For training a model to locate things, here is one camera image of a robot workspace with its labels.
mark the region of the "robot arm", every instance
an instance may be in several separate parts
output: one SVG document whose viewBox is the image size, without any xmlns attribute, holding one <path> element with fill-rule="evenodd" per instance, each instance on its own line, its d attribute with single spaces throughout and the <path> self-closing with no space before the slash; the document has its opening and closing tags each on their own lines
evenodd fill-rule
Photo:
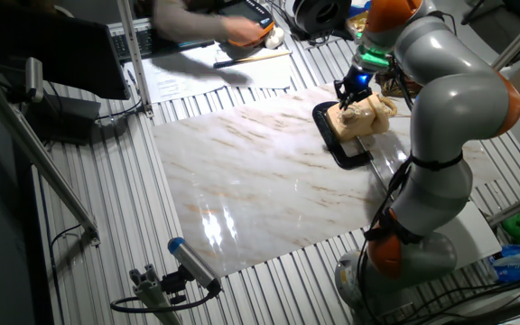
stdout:
<svg viewBox="0 0 520 325">
<path fill-rule="evenodd" d="M 367 257 L 351 252 L 337 266 L 337 289 L 352 306 L 361 299 L 358 291 L 396 293 L 455 269 L 452 243 L 434 230 L 455 218 L 469 198 L 472 172 L 462 146 L 501 135 L 520 117 L 520 96 L 511 83 L 431 16 L 434 10 L 430 0 L 373 0 L 342 81 L 348 94 L 339 97 L 341 103 L 360 100 L 367 84 L 353 80 L 370 80 L 387 69 L 386 55 L 393 51 L 400 69 L 424 86 L 412 109 L 411 157 L 395 174 L 397 182 L 391 181 L 392 190 L 403 181 L 402 189 L 375 216 Z M 363 259 L 370 263 L 363 267 Z M 367 279 L 350 283 L 347 274 Z"/>
</svg>

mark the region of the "metal bracket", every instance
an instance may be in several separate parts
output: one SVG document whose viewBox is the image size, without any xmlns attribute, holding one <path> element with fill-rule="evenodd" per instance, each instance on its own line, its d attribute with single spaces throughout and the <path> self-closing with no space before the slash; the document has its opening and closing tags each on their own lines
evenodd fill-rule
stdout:
<svg viewBox="0 0 520 325">
<path fill-rule="evenodd" d="M 125 39 L 127 40 L 128 49 L 130 50 L 132 64 L 134 65 L 137 86 L 140 89 L 140 96 L 142 97 L 142 104 L 146 107 L 147 113 L 147 106 L 152 104 L 152 101 L 150 99 L 150 92 L 148 91 L 147 81 L 145 79 L 144 66 L 142 65 L 142 54 L 140 53 L 140 47 L 135 37 L 134 19 L 132 18 L 132 11 L 130 9 L 131 6 L 127 0 L 117 0 L 117 7 L 119 9 L 120 18 L 122 19 L 122 27 L 124 27 Z"/>
<path fill-rule="evenodd" d="M 153 117 L 152 104 L 145 105 L 144 112 L 145 112 L 145 115 L 148 116 L 148 118 L 152 118 Z"/>
<path fill-rule="evenodd" d="M 50 184 L 60 200 L 79 221 L 89 235 L 90 242 L 99 245 L 98 226 L 81 204 L 70 184 L 63 178 L 60 170 L 43 147 L 35 132 L 29 126 L 23 114 L 7 102 L 5 93 L 0 86 L 0 121 L 12 138 L 19 144 L 25 154 L 33 162 L 37 170 Z"/>
</svg>

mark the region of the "white marble surface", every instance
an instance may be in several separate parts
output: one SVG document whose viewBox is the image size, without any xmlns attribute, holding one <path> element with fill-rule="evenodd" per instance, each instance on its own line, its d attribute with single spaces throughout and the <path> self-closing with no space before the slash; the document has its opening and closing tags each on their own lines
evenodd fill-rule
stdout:
<svg viewBox="0 0 520 325">
<path fill-rule="evenodd" d="M 372 168 L 339 168 L 312 120 L 332 100 L 327 85 L 153 129 L 183 235 L 219 275 L 369 223 L 382 196 Z M 387 145 L 373 146 L 377 163 L 379 153 L 398 159 L 393 148 L 408 153 L 398 125 L 366 139 Z"/>
</svg>

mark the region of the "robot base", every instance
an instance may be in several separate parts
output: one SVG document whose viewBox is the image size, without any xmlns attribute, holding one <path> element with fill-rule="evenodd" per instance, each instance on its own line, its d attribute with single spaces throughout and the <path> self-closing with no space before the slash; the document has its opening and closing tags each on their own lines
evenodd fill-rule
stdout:
<svg viewBox="0 0 520 325">
<path fill-rule="evenodd" d="M 370 316 L 362 301 L 362 295 L 357 282 L 357 265 L 360 252 L 352 251 L 343 255 L 334 271 L 334 282 L 340 298 L 350 307 L 355 320 L 359 323 L 371 323 Z M 409 290 L 399 292 L 372 292 L 367 291 L 367 303 L 370 310 L 379 318 L 391 311 L 413 303 L 409 297 Z"/>
</svg>

